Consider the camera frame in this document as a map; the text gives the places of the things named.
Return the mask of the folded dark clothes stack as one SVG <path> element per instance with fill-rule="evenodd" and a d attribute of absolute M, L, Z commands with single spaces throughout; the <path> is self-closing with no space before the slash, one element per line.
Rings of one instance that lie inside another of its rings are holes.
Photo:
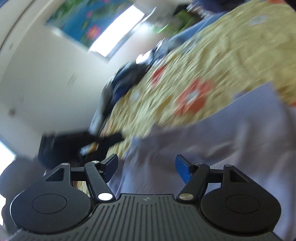
<path fill-rule="evenodd" d="M 119 99 L 126 95 L 132 87 L 139 84 L 152 66 L 160 60 L 161 58 L 149 58 L 140 63 L 129 62 L 117 71 L 101 93 L 101 106 L 98 111 L 103 121 L 110 116 Z"/>

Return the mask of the green plastic chair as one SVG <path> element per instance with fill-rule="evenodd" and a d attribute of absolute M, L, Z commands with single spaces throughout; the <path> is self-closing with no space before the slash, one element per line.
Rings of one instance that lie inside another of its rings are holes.
<path fill-rule="evenodd" d="M 178 5 L 174 13 L 169 17 L 168 22 L 162 28 L 162 31 L 175 34 L 199 22 L 202 18 L 199 14 L 188 11 L 188 6 L 187 4 Z"/>

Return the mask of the bright window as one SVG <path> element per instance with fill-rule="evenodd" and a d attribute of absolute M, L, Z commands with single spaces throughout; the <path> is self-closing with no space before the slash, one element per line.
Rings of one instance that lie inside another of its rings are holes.
<path fill-rule="evenodd" d="M 111 59 L 156 9 L 153 8 L 150 13 L 145 14 L 136 5 L 130 6 L 94 41 L 89 51 L 98 53 L 108 60 Z"/>

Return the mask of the blue bed sheet edge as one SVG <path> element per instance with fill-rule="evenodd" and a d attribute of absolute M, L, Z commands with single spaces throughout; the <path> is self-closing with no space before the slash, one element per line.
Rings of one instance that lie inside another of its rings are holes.
<path fill-rule="evenodd" d="M 178 47 L 179 45 L 183 44 L 187 40 L 191 39 L 191 37 L 193 37 L 196 33 L 200 32 L 201 30 L 206 28 L 208 25 L 217 21 L 220 17 L 222 17 L 225 14 L 227 14 L 227 11 L 223 11 L 215 15 L 204 18 L 197 24 L 192 25 L 191 27 L 171 37 L 168 40 L 168 45 L 172 48 Z"/>

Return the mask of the lavender long sleeve top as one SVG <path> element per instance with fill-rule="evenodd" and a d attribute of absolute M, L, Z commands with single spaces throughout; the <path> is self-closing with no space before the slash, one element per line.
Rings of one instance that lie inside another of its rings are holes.
<path fill-rule="evenodd" d="M 231 104 L 192 125 L 153 125 L 146 137 L 133 138 L 109 188 L 115 196 L 176 195 L 184 187 L 177 155 L 214 169 L 238 168 L 279 201 L 275 233 L 295 239 L 295 107 L 284 104 L 270 83 L 237 94 Z"/>

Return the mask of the yellow floral quilt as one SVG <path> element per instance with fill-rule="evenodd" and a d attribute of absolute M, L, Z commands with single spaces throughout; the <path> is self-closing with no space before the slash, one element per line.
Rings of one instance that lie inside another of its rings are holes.
<path fill-rule="evenodd" d="M 124 135 L 108 151 L 122 157 L 153 125 L 194 123 L 267 82 L 295 105 L 295 11 L 284 1 L 249 1 L 153 66 L 116 103 L 101 135 Z"/>

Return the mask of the lotus print roller blind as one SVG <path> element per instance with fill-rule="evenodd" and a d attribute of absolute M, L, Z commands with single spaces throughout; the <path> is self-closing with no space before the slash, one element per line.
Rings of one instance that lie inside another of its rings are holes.
<path fill-rule="evenodd" d="M 90 48 L 133 1 L 68 0 L 50 16 L 47 25 Z"/>

